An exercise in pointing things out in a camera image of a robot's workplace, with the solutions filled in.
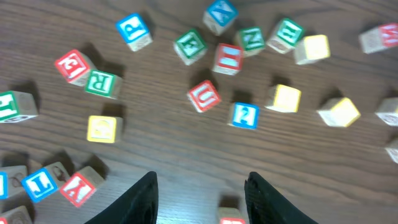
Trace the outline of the red I block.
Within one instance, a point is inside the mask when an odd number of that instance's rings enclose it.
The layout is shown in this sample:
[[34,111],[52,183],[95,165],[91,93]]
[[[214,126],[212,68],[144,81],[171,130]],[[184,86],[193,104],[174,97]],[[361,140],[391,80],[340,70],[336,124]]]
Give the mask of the red I block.
[[241,212],[237,208],[219,207],[218,208],[219,224],[245,224]]

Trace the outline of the blue 2 block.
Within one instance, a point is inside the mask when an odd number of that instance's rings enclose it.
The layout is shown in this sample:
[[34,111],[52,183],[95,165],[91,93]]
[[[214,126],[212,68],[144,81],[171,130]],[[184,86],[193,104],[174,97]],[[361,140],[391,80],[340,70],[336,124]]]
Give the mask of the blue 2 block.
[[230,106],[228,124],[236,128],[257,129],[259,112],[257,105],[234,102]]

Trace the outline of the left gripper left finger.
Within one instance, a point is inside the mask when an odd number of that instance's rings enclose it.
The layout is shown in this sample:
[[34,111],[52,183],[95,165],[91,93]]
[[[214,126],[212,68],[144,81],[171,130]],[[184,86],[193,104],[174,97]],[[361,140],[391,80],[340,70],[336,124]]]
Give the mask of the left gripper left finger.
[[85,224],[156,224],[158,206],[157,173],[150,171]]

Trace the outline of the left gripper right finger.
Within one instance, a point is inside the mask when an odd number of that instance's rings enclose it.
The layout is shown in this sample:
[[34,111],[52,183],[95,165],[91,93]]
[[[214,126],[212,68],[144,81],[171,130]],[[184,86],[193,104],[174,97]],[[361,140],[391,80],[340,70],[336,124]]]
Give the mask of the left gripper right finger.
[[244,191],[250,224],[318,224],[257,172],[249,173]]

